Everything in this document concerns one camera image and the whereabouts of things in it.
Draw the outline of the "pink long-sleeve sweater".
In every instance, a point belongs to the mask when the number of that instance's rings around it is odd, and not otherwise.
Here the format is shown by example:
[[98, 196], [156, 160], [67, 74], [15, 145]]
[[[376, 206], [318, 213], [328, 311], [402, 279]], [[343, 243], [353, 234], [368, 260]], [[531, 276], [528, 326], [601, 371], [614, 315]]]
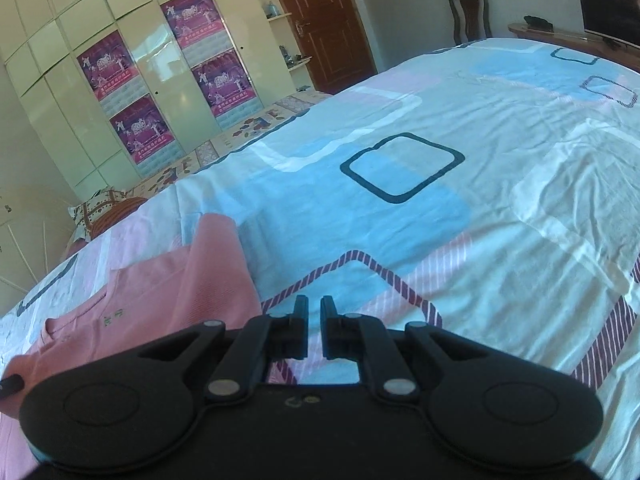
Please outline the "pink long-sleeve sweater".
[[31, 389], [50, 376], [195, 324], [219, 320], [237, 330], [260, 312], [234, 221], [204, 214], [190, 245], [112, 272], [83, 304], [49, 318], [4, 374], [20, 375]]

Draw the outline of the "brown wooden door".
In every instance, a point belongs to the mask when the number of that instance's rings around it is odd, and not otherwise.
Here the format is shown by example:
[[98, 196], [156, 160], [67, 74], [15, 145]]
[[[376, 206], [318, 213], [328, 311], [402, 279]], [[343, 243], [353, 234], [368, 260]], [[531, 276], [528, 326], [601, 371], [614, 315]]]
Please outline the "brown wooden door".
[[354, 0], [280, 0], [291, 13], [300, 53], [310, 58], [314, 88], [341, 92], [376, 74]]

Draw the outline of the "lower right magenta poster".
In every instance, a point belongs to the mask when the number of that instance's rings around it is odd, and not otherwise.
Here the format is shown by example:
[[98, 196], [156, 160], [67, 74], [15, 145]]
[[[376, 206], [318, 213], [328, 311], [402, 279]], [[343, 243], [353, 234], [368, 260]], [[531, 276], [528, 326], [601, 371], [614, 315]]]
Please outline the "lower right magenta poster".
[[234, 110], [256, 96], [239, 55], [229, 49], [191, 70], [215, 117]]

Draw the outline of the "magenta poster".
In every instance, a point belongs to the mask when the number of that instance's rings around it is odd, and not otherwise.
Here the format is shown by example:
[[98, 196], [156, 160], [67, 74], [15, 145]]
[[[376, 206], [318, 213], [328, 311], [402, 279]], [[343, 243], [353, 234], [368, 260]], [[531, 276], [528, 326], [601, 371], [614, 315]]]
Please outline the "magenta poster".
[[78, 54], [77, 62], [99, 102], [139, 75], [118, 30]]
[[167, 0], [160, 10], [183, 49], [226, 31], [214, 0]]
[[122, 145], [136, 165], [175, 141], [152, 96], [137, 99], [110, 119]]
[[234, 110], [256, 96], [239, 55], [229, 49], [191, 70], [215, 117]]

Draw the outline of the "patterned pillow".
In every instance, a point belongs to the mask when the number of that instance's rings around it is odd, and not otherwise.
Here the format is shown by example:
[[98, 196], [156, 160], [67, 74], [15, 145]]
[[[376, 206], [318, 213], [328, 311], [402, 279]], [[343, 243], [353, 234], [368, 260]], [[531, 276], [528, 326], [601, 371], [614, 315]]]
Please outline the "patterned pillow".
[[85, 202], [68, 207], [67, 212], [75, 226], [73, 240], [86, 240], [87, 242], [91, 240], [91, 230], [94, 224], [126, 198], [125, 192], [114, 188], [102, 188]]

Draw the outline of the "corner open shelves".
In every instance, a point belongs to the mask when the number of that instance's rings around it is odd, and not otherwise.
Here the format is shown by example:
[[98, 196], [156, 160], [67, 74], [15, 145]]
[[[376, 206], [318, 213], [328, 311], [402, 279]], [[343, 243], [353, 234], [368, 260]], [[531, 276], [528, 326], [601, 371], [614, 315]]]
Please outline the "corner open shelves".
[[311, 89], [314, 86], [308, 70], [311, 57], [304, 55], [300, 50], [294, 30], [293, 13], [282, 0], [259, 2], [295, 88], [298, 91]]

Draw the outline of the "dark wooden chair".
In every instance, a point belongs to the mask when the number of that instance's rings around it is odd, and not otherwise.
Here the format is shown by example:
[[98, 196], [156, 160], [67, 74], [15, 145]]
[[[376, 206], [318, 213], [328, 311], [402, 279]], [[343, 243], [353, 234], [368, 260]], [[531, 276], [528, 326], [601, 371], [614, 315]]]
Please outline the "dark wooden chair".
[[477, 41], [492, 37], [488, 0], [448, 0], [454, 18], [454, 43]]

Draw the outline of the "wooden side table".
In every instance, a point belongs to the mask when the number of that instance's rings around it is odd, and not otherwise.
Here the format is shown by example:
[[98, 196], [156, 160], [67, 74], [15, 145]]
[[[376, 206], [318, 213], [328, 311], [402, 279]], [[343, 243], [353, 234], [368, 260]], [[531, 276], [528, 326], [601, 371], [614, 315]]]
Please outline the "wooden side table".
[[639, 48], [624, 44], [618, 40], [588, 34], [588, 32], [567, 32], [562, 29], [543, 32], [542, 30], [530, 28], [524, 23], [510, 24], [508, 29], [520, 39], [535, 40], [545, 44], [554, 44], [558, 47], [570, 48], [598, 56], [599, 58], [605, 58], [635, 72], [639, 71]]

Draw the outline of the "lower left magenta poster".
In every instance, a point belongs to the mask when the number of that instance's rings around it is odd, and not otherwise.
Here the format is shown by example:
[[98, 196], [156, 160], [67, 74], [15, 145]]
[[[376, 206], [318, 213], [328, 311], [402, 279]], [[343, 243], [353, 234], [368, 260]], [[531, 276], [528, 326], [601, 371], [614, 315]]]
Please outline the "lower left magenta poster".
[[122, 145], [136, 165], [175, 141], [152, 96], [137, 99], [110, 119]]

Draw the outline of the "patterned pastel bed sheet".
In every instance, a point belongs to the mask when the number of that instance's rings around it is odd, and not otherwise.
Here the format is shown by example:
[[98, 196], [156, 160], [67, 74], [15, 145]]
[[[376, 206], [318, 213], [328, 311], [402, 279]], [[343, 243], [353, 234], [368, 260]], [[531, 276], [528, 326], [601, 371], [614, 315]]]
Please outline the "patterned pastel bed sheet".
[[332, 296], [571, 374], [604, 426], [589, 457], [639, 474], [639, 76], [487, 39], [417, 56], [151, 197], [1, 321], [1, 359], [141, 295], [206, 214], [232, 219], [262, 308]]

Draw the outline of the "upper left magenta poster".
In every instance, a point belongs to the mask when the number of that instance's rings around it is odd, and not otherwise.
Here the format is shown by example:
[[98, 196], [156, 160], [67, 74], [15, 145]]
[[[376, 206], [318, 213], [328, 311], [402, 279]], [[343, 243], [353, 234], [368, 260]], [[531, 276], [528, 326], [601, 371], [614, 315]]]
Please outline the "upper left magenta poster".
[[139, 75], [118, 30], [78, 54], [77, 62], [99, 102]]

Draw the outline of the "cream glossy wardrobe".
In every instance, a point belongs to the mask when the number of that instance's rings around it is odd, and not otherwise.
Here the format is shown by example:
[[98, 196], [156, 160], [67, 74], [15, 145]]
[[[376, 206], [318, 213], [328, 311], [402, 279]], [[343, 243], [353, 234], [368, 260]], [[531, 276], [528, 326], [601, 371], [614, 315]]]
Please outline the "cream glossy wardrobe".
[[1, 62], [79, 198], [130, 188], [309, 80], [259, 0], [1, 0]]

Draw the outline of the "floral beige bed cover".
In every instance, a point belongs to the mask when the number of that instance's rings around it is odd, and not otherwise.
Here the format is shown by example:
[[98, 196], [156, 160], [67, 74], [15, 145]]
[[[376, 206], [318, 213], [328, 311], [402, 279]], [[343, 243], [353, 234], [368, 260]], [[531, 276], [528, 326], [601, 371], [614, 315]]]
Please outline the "floral beige bed cover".
[[329, 97], [329, 93], [311, 88], [286, 96], [259, 113], [248, 116], [231, 129], [218, 133], [191, 153], [163, 166], [156, 174], [130, 188], [126, 196], [151, 198], [176, 181], [196, 174], [198, 170], [210, 166], [231, 152], [239, 151], [250, 141], [277, 130], [296, 117], [303, 116], [311, 107]]

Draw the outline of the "cream round headboard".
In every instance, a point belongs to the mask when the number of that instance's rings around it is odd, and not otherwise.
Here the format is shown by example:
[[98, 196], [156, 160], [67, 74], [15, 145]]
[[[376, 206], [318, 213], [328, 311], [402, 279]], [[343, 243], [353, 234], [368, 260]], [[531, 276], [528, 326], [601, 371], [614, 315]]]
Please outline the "cream round headboard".
[[62, 196], [40, 185], [1, 188], [1, 312], [9, 312], [60, 262], [75, 229]]

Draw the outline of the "upper right magenta poster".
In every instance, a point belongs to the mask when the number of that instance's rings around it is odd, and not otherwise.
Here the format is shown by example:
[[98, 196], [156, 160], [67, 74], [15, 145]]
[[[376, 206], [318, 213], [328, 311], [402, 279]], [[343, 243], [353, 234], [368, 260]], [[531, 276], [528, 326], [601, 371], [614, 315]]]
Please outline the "upper right magenta poster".
[[160, 10], [183, 49], [226, 31], [214, 0], [167, 0]]

